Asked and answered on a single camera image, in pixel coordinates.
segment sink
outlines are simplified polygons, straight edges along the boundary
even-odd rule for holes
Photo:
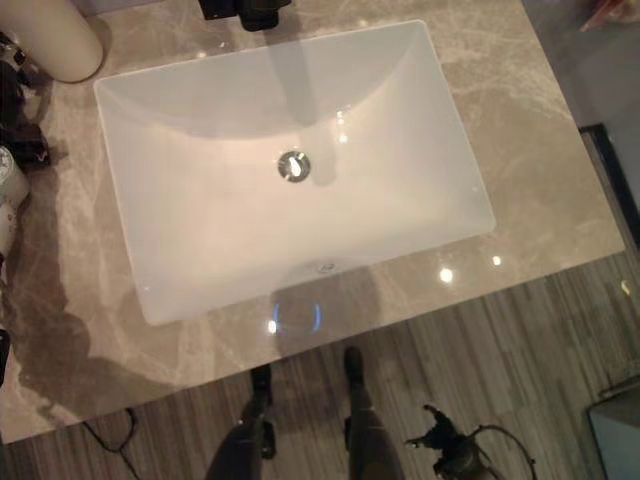
[[[493,230],[422,22],[95,83],[157,325]]]

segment cable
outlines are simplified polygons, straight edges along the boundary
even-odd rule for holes
[[[88,422],[82,422],[82,425],[84,425],[84,427],[89,431],[91,436],[96,440],[96,442],[98,442],[98,445],[100,445],[104,450],[106,450],[109,453],[119,454],[120,457],[122,457],[122,461],[124,462],[125,466],[129,470],[133,478],[135,478],[136,480],[142,480],[140,475],[138,475],[138,472],[136,471],[135,467],[133,466],[133,463],[131,463],[131,459],[129,458],[127,453],[124,451],[124,449],[127,447],[127,445],[129,444],[129,442],[131,441],[131,439],[136,433],[136,430],[138,427],[138,418],[136,417],[136,414],[132,409],[127,408],[125,409],[125,411],[127,412],[127,415],[129,415],[129,431],[127,432],[127,436],[124,438],[124,440],[115,447],[108,445],[107,442],[103,440],[100,437],[100,435],[96,433],[96,431],[93,429],[91,425],[89,425]]]
[[[535,468],[536,461],[533,459],[533,457],[531,457],[531,455],[529,455],[529,451],[523,445],[523,443],[520,440],[518,440],[518,438],[506,428],[500,427],[498,425],[480,425],[468,436],[468,438],[473,439],[478,434],[482,432],[486,432],[487,430],[500,432],[503,435],[506,435],[507,437],[509,437],[511,440],[513,440],[516,443],[516,445],[518,445],[518,448],[520,449],[520,452],[522,452],[522,455],[524,456],[524,458],[527,460],[527,464],[529,465],[529,470],[531,472],[531,479],[538,480],[538,475],[536,473],[536,468]]]

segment sink basin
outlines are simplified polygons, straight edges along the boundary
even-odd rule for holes
[[[422,22],[118,75],[95,93],[151,324],[494,228]]]

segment person's feet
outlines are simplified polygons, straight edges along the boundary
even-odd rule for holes
[[[358,347],[347,347],[344,351],[344,373],[349,381],[349,388],[364,386],[364,361]]]
[[[273,394],[271,393],[271,365],[266,364],[251,370],[251,386],[254,394],[265,394],[267,404],[273,404]]]

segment gray pants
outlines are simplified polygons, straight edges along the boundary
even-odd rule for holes
[[[351,390],[347,449],[351,480],[402,480],[404,474],[389,435],[373,411],[364,387]],[[266,399],[254,397],[240,423],[222,441],[206,480],[260,480]]]

